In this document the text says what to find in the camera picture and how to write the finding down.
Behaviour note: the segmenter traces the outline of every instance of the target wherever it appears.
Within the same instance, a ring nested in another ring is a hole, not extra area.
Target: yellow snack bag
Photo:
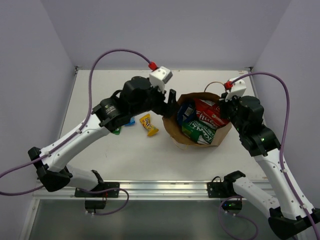
[[[140,118],[140,123],[142,124],[142,126],[148,130],[148,137],[151,137],[153,135],[155,135],[159,129],[156,128],[155,126],[153,126],[150,122],[150,114],[148,113],[147,115],[143,116],[142,118]]]

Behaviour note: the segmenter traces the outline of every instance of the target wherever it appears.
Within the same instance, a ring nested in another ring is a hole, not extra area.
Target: robotic arm
[[[153,111],[164,117],[170,117],[178,109],[176,92],[169,91],[168,103],[165,103],[165,84],[172,72],[160,67],[150,73],[149,78],[135,76],[127,81],[122,90],[103,99],[92,109],[86,125],[81,124],[42,149],[33,147],[28,151],[31,160],[43,157],[34,163],[36,173],[43,186],[54,192],[65,186],[101,191],[104,181],[96,170],[84,171],[69,165],[78,153],[93,142],[107,136],[110,132],[130,122],[130,118],[147,111]],[[52,152],[52,149],[72,137],[65,145]]]
[[[221,117],[229,119],[236,128],[241,144],[260,165],[277,198],[255,186],[240,171],[225,176],[223,188],[230,196],[246,198],[268,218],[271,229],[280,239],[288,239],[311,226],[305,210],[318,223],[320,209],[314,208],[305,197],[285,160],[282,170],[280,143],[274,132],[263,124],[264,108],[256,97],[243,96],[245,90],[243,80],[230,84],[230,92],[223,93],[219,100]],[[299,204],[283,171],[303,199],[303,205]]]

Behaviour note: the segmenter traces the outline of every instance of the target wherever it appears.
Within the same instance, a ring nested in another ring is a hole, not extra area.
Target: red connector
[[[150,62],[148,67],[152,70],[155,71],[158,69],[158,66],[156,65],[156,63],[154,61]]]
[[[225,90],[230,90],[233,86],[232,81],[227,81],[224,85]]]

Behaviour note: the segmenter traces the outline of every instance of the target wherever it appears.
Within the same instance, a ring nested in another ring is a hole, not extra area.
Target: green package
[[[182,132],[198,144],[211,144],[216,131],[199,120],[182,123]]]
[[[116,130],[114,130],[112,133],[115,134],[115,135],[119,135],[120,132],[121,132],[121,128],[122,128],[122,126],[121,126],[121,127],[118,127],[118,128],[117,128]]]

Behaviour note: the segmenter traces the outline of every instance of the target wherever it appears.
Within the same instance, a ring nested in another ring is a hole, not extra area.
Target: purple cable
[[[242,198],[242,196],[240,196],[240,195],[230,196],[230,197],[226,198],[225,200],[223,200],[223,201],[220,203],[220,206],[219,206],[219,209],[218,209],[218,220],[219,220],[219,223],[220,223],[222,229],[226,232],[226,234],[228,234],[230,237],[232,237],[232,238],[235,239],[235,240],[243,240],[243,239],[241,239],[241,238],[236,237],[236,236],[233,235],[232,233],[230,233],[229,230],[226,228],[226,226],[223,224],[223,222],[222,222],[222,220],[221,220],[221,210],[223,210],[222,206],[225,204],[225,202],[228,201],[228,200],[230,200],[230,199],[238,199],[238,198]],[[251,220],[250,218],[248,218],[248,217],[246,217],[246,216],[242,216],[242,215],[240,215],[240,214],[237,214],[237,215],[235,215],[235,216],[238,217],[238,218],[241,218],[241,219],[245,219],[245,220],[249,221],[250,223],[252,223],[252,224],[254,225],[254,227],[255,227],[255,233],[254,233],[254,235],[253,235],[252,237],[246,239],[246,240],[253,240],[253,239],[255,239],[255,238],[258,236],[258,233],[259,233],[259,228],[258,228],[257,224],[256,224],[253,220]]]
[[[89,75],[89,108],[88,108],[88,112],[86,114],[86,117],[85,117],[85,120],[83,121],[83,123],[81,124],[81,126],[79,127],[79,130],[81,131],[85,125],[87,124],[89,118],[90,118],[90,115],[91,115],[91,110],[92,110],[92,76],[93,76],[93,73],[94,73],[94,70],[95,70],[95,67],[97,65],[97,63],[100,61],[100,59],[102,59],[104,56],[110,54],[110,53],[114,53],[114,52],[127,52],[127,53],[133,53],[133,54],[136,54],[140,57],[142,57],[144,60],[146,60],[148,62],[148,64],[151,63],[151,61],[146,58],[144,55],[142,55],[141,53],[137,52],[137,51],[133,51],[133,50],[130,50],[130,49],[125,49],[125,48],[117,48],[117,49],[113,49],[113,50],[110,50],[110,51],[106,51],[105,53],[103,53],[102,55],[100,55],[97,60],[95,60],[95,62],[93,63],[92,67],[91,67],[91,71],[90,71],[90,75]],[[54,153],[56,150],[58,150],[59,148],[61,148],[63,145],[65,145],[67,142],[69,142],[74,136],[76,136],[78,133],[77,132],[74,132],[72,133],[69,137],[67,137],[64,141],[62,141],[60,144],[58,144],[56,147],[54,147],[51,151],[49,151],[49,154],[52,154]],[[9,173],[12,173],[16,170],[19,170],[19,169],[22,169],[22,168],[25,168],[27,166],[30,166],[32,164],[35,164],[39,161],[41,161],[42,159],[44,159],[46,157],[46,155],[43,155],[41,157],[38,157],[36,158],[35,160],[32,160],[30,162],[27,162],[27,163],[24,163],[22,165],[19,165],[19,166],[16,166],[16,167],[13,167],[7,171],[4,171],[0,174],[0,179],[2,177],[4,177],[5,175],[9,174]],[[43,188],[43,185],[42,186],[39,186],[39,187],[36,187],[34,189],[31,189],[31,190],[28,190],[28,191],[22,191],[22,192],[3,192],[3,191],[0,191],[0,195],[3,195],[3,196],[19,196],[19,195],[24,195],[24,194],[28,194],[28,193],[32,193],[34,191],[37,191],[39,189]]]
[[[110,191],[116,191],[116,190],[122,191],[122,192],[124,192],[126,194],[126,200],[125,200],[124,204],[122,204],[122,206],[120,206],[119,208],[117,208],[115,210],[104,212],[104,213],[89,212],[90,214],[93,213],[94,215],[98,215],[98,216],[105,216],[105,215],[114,214],[114,213],[120,211],[121,209],[123,209],[127,205],[127,203],[129,202],[129,193],[127,192],[127,190],[119,188],[119,187],[113,187],[113,188],[109,188],[109,189],[101,190],[101,191],[88,191],[88,190],[85,190],[85,189],[80,189],[80,190],[85,192],[85,193],[87,193],[87,194],[104,194],[104,193],[107,193],[107,192],[110,192]]]
[[[286,97],[286,112],[285,112],[285,121],[284,121],[284,128],[283,128],[283,135],[282,135],[282,140],[281,140],[281,147],[280,147],[280,153],[279,153],[279,158],[280,158],[280,165],[281,165],[281,169],[282,171],[285,169],[285,165],[284,165],[284,148],[285,148],[285,141],[286,141],[286,135],[287,135],[287,129],[288,129],[288,121],[289,121],[289,111],[290,111],[290,98],[289,98],[289,91],[288,91],[288,88],[285,84],[285,82],[278,76],[272,74],[272,73],[268,73],[268,72],[263,72],[263,71],[257,71],[257,72],[251,72],[251,73],[248,73],[248,74],[245,74],[245,75],[242,75],[240,77],[238,77],[237,79],[233,80],[232,81],[232,84],[234,84],[235,82],[243,79],[243,78],[246,78],[246,77],[249,77],[249,76],[253,76],[253,75],[266,75],[266,76],[270,76],[270,77],[273,77],[274,79],[277,79],[281,85],[283,86],[284,88],[284,91],[285,91],[285,97]],[[299,204],[301,206],[304,205],[304,202],[302,201],[302,199],[300,198],[300,196],[298,195],[297,191],[295,190],[295,187],[293,186],[290,178],[289,178],[289,175],[283,171],[283,174],[284,174],[284,177],[291,189],[291,191],[293,192],[295,198],[298,200]],[[308,212],[307,209],[303,208],[305,214],[307,215],[312,227],[313,227],[313,230],[314,230],[314,234],[316,236],[316,239],[317,240],[320,240],[320,235],[319,235],[319,232],[318,232],[318,229],[316,227],[316,224],[313,220],[313,218],[311,217],[310,213]]]

